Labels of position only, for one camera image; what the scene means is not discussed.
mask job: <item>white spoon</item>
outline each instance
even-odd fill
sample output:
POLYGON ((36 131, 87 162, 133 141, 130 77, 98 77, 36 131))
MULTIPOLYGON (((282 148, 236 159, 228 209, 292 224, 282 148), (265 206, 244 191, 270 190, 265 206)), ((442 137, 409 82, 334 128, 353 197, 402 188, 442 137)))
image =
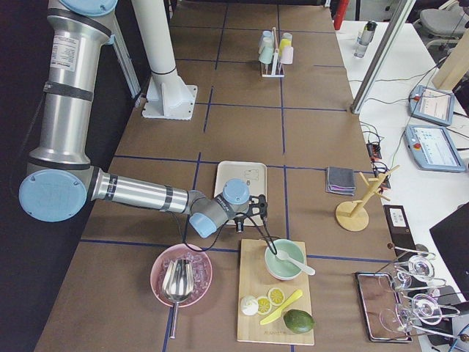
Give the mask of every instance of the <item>white spoon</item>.
POLYGON ((303 263, 300 263, 297 260, 294 260, 288 255, 288 253, 286 253, 285 251, 282 251, 281 249, 277 249, 276 256, 280 260, 288 260, 289 262, 291 262, 291 264, 295 264, 297 267, 299 267, 302 271, 304 271, 308 275, 316 274, 316 271, 312 267, 304 265, 303 263))

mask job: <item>tiled surface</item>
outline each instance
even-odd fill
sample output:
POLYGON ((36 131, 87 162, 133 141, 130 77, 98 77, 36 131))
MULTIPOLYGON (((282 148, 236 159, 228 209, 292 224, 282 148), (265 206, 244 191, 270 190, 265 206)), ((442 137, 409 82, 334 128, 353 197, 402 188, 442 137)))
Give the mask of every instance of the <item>tiled surface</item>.
MULTIPOLYGON (((109 172, 212 197, 220 161, 267 165, 268 229, 305 241, 318 351, 417 351, 418 346, 366 340, 352 273, 392 257, 378 199, 370 224, 343 230, 336 206, 349 197, 325 193, 325 167, 369 172, 358 118, 330 13, 323 7, 181 2, 171 22, 178 73, 197 84, 191 121, 146 120, 135 109, 109 172), (261 78, 257 42, 263 29, 293 33, 297 56, 283 79, 261 78)), ((357 197, 365 187, 357 173, 357 197)), ((177 214, 188 242, 209 246, 177 214)), ((236 342, 241 238, 222 230, 208 254, 213 284, 198 304, 181 309, 169 340, 169 309, 149 287, 155 258, 180 243, 171 214, 96 202, 37 351, 310 351, 236 342)))

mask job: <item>green bowl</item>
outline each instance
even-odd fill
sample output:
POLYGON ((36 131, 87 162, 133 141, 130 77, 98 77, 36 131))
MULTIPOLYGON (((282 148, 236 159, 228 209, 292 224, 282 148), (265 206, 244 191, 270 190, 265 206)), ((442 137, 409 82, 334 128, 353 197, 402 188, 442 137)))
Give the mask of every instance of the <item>green bowl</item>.
MULTIPOLYGON (((291 258, 296 259, 300 263, 305 262, 305 256, 301 248, 295 242, 281 238, 275 240, 274 244, 277 249, 285 251, 291 258)), ((265 250, 265 266, 269 273, 279 280, 291 280, 301 273, 301 270, 296 265, 286 260, 279 260, 272 254, 269 247, 265 250)))

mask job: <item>pink bowl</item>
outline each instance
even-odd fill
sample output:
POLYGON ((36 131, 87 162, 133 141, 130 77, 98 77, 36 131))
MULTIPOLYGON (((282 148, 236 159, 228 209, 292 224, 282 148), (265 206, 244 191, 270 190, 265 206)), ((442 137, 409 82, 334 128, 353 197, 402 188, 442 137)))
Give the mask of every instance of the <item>pink bowl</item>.
MULTIPOLYGON (((189 244, 189 246, 200 249, 193 244, 189 244)), ((183 243, 169 247, 156 258, 155 263, 153 263, 152 272, 149 275, 149 283, 156 298, 169 307, 172 307, 173 303, 161 293, 161 285, 163 284, 163 278, 169 262, 177 259, 189 259, 192 262, 194 275, 193 292, 187 300, 179 305, 179 307, 187 307, 199 301, 208 291, 208 287, 212 282, 212 263, 207 253, 191 251, 183 243)))

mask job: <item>white tray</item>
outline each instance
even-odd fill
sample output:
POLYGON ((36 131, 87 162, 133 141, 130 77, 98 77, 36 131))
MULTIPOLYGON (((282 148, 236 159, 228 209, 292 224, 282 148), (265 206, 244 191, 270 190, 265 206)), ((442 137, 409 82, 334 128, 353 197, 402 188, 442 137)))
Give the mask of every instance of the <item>white tray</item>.
MULTIPOLYGON (((217 168, 214 196, 220 194, 223 191, 225 183, 232 178, 239 178, 246 182, 251 196, 264 194, 267 199, 267 167, 263 163, 242 161, 220 162, 217 168)), ((260 216, 254 216, 253 220, 256 225, 262 225, 260 216)), ((229 221, 228 224, 233 225, 235 222, 229 221)), ((245 221, 244 225, 253 226, 249 220, 245 221)))

